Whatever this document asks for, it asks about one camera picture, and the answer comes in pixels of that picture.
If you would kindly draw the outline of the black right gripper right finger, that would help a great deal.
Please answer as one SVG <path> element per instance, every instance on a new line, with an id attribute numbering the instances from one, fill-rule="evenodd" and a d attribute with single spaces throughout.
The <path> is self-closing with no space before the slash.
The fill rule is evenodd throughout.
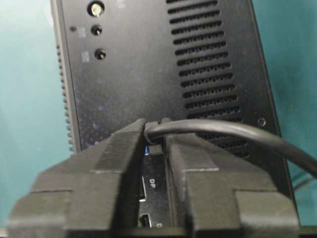
<path id="1" fill-rule="evenodd" d="M 207 120 L 161 125 L 179 199 L 196 238 L 296 238 L 292 199 L 271 175 L 200 138 Z"/>

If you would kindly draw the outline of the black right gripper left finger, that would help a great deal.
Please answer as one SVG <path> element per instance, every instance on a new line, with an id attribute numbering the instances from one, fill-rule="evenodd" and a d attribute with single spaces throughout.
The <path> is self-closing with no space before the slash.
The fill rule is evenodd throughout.
<path id="1" fill-rule="evenodd" d="M 7 222 L 11 238 L 109 238 L 138 224 L 146 121 L 39 173 Z"/>

